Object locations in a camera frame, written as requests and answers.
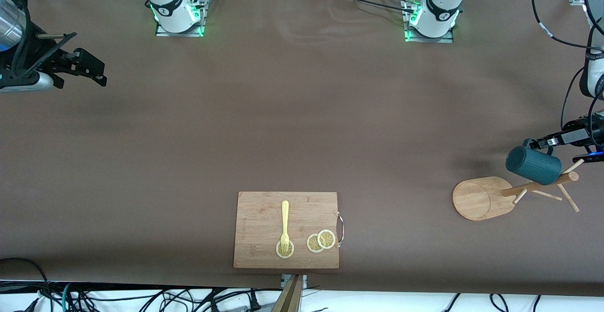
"table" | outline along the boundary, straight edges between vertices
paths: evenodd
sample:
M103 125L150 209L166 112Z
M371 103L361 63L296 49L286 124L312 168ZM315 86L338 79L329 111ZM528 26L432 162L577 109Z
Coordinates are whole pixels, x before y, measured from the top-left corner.
M159 38L144 1L30 0L109 84L0 97L0 256L52 280L275 287L278 272L233 269L237 192L333 191L340 269L309 286L604 292L601 164L568 187L580 213L532 194L483 222L451 205L464 179L522 183L507 152L559 129L583 51L549 39L530 0L464 0L450 45L406 43L400 13L351 0L214 0L205 37ZM586 41L579 7L537 2ZM588 104L576 89L567 117Z

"metal cylinder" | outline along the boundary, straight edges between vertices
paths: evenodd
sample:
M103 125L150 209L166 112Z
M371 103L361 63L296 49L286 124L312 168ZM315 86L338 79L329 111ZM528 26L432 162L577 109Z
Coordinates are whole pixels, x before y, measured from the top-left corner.
M19 43L25 30L25 13L12 0L0 0L0 51Z

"mug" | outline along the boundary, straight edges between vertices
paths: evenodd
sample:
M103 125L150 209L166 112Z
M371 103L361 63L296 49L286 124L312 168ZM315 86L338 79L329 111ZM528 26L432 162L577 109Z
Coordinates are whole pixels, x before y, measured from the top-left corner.
M562 173L562 162L552 156L553 147L541 153L528 147L531 141L534 140L527 138L522 146L512 149L505 159L505 168L540 185L551 185Z

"fork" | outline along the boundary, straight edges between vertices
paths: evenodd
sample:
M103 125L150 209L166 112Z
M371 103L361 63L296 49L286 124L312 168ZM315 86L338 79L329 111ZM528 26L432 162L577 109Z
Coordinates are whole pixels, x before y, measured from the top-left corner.
M289 201L281 202L281 216L283 217L283 234L281 234L281 244L279 250L281 254L289 251L289 235L287 235L287 215L289 214Z

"wooden cutting board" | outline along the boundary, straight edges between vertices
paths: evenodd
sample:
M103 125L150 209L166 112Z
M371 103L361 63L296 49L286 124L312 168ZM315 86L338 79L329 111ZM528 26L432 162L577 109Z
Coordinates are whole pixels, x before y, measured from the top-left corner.
M276 253L283 232L281 203L289 201L287 234L294 253L287 259ZM236 269L337 269L338 243L319 253L306 247L311 234L336 232L338 194L327 192L239 192L235 231Z

